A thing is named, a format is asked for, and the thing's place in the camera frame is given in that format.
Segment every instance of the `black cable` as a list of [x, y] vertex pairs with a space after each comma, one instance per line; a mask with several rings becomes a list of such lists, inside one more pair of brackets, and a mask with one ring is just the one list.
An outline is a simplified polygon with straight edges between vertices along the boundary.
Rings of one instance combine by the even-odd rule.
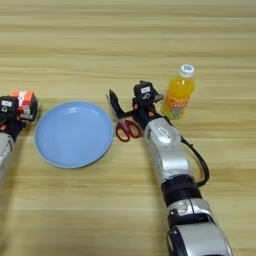
[[203, 168], [204, 171], [204, 179], [202, 181], [197, 182], [197, 186], [198, 187], [202, 187], [204, 186], [207, 181], [210, 179], [210, 171], [209, 168], [206, 164], [206, 162], [204, 161], [203, 157], [199, 154], [199, 152], [194, 148], [193, 144], [190, 144], [183, 136], [181, 136], [181, 142], [183, 144], [185, 144], [187, 147], [189, 147], [192, 152], [195, 154], [195, 156], [197, 157], [200, 165]]
[[[163, 117], [166, 119], [166, 121], [173, 127], [175, 127], [171, 121], [168, 119], [168, 117], [166, 116], [162, 116], [159, 113], [157, 113], [157, 111], [152, 108], [149, 107], [149, 110], [152, 111], [155, 115], [159, 116], [159, 117]], [[202, 166], [203, 172], [204, 172], [204, 179], [202, 181], [197, 182], [197, 186], [198, 187], [202, 187], [204, 186], [207, 181], [210, 179], [210, 171], [208, 168], [208, 165], [206, 164], [206, 162], [204, 161], [203, 157], [199, 154], [199, 152], [194, 148], [193, 144], [190, 144], [183, 136], [181, 136], [181, 142], [183, 144], [185, 144], [188, 148], [190, 148], [192, 150], [192, 152], [195, 154], [195, 156], [197, 157], [200, 165]]]

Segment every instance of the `scissors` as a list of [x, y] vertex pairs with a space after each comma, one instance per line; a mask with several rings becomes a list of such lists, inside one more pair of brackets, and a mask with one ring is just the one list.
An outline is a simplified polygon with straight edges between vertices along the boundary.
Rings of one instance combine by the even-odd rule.
[[128, 142], [131, 137], [138, 139], [140, 137], [140, 128], [133, 121], [119, 119], [116, 125], [116, 136], [122, 142]]
[[116, 125], [116, 136], [122, 142], [128, 142], [131, 137], [137, 139], [140, 137], [140, 127], [131, 120], [126, 119], [131, 116], [131, 112], [123, 112], [121, 107], [118, 104], [118, 98], [116, 94], [109, 90], [110, 97], [106, 94], [107, 100], [110, 103], [110, 106], [114, 114], [118, 117], [118, 123]]

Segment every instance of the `table surface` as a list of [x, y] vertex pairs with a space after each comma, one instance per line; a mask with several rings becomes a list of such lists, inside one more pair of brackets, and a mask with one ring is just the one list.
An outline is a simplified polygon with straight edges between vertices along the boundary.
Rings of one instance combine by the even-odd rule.
[[[33, 89], [41, 113], [70, 100], [130, 109], [133, 86], [165, 92], [181, 64], [196, 90], [175, 125], [211, 170], [202, 188], [236, 256], [256, 255], [254, 0], [1, 0], [1, 94]], [[62, 170], [20, 135], [1, 189], [4, 256], [167, 255], [166, 210], [143, 138]], [[195, 173], [199, 169], [195, 163]]]

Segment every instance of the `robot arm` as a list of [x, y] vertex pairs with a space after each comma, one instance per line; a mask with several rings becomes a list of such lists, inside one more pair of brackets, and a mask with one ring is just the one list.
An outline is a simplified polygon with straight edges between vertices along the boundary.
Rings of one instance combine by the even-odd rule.
[[14, 92], [0, 97], [0, 181], [14, 149], [15, 141], [27, 121], [36, 118], [38, 102], [32, 92]]
[[[169, 254], [232, 256], [229, 243], [198, 188], [209, 178], [206, 163], [177, 129], [156, 112], [154, 103], [163, 97], [156, 92], [152, 83], [141, 81], [135, 85], [134, 94], [133, 111], [124, 112], [111, 90], [110, 103], [119, 118], [132, 116], [144, 130], [168, 210]], [[192, 149], [204, 166], [204, 181], [195, 182], [181, 141]]]
[[168, 209], [168, 249], [173, 256], [231, 256], [231, 248], [209, 204], [202, 199], [176, 128], [164, 118], [148, 123], [145, 139]]

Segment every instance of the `orange juice bottle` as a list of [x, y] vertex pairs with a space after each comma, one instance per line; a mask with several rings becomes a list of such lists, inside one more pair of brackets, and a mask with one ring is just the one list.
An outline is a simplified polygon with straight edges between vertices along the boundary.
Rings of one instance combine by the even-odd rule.
[[182, 65], [179, 75], [170, 81], [161, 109], [162, 114], [169, 119], [182, 117], [190, 95], [195, 89], [194, 72], [195, 69], [192, 65]]

